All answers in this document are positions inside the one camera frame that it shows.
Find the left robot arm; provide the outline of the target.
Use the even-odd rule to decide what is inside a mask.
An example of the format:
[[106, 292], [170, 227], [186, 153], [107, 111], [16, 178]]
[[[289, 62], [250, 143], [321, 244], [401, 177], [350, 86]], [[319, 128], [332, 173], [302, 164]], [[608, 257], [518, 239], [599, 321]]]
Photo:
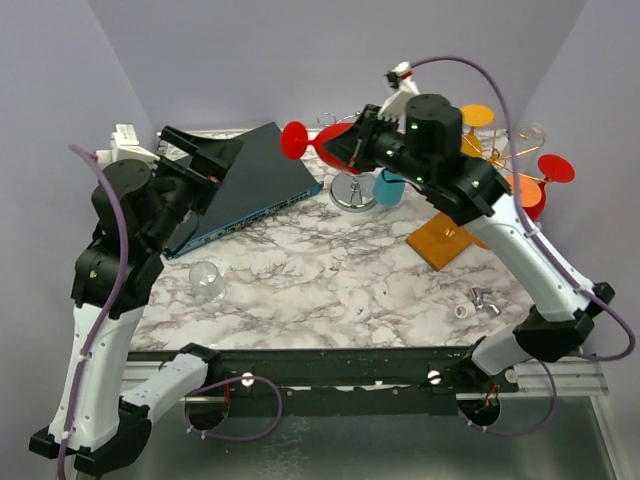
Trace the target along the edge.
[[56, 461], [61, 479], [99, 478], [131, 465], [174, 404], [221, 385], [219, 354], [189, 344], [139, 387], [121, 388], [171, 237], [187, 216], [207, 211], [243, 146], [237, 138], [204, 138], [171, 126], [160, 137], [189, 162], [159, 156], [101, 165], [96, 155], [82, 153], [98, 180], [91, 196], [98, 222], [75, 263], [74, 337], [62, 397], [53, 420], [29, 442], [33, 453]]

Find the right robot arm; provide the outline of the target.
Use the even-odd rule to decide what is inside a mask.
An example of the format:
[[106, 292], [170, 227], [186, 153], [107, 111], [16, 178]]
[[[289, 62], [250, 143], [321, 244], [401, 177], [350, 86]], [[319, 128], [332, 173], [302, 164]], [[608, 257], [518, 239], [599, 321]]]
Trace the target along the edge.
[[575, 270], [517, 210], [506, 179], [486, 160], [462, 153], [462, 114], [447, 99], [410, 99], [403, 132], [378, 111], [366, 106], [349, 129], [324, 142], [324, 150], [345, 168], [386, 168], [415, 184], [439, 212], [488, 246], [533, 301], [523, 322], [473, 345], [459, 366], [462, 384], [480, 392], [512, 365], [555, 362], [576, 351], [613, 299], [613, 288]]

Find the orange wine glass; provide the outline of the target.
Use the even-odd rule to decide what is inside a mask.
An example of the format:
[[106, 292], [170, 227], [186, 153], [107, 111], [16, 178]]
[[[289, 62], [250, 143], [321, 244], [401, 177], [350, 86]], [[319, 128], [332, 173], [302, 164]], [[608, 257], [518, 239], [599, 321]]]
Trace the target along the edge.
[[522, 206], [527, 215], [536, 221], [544, 209], [546, 201], [545, 182], [536, 181], [524, 174], [521, 174], [519, 178]]

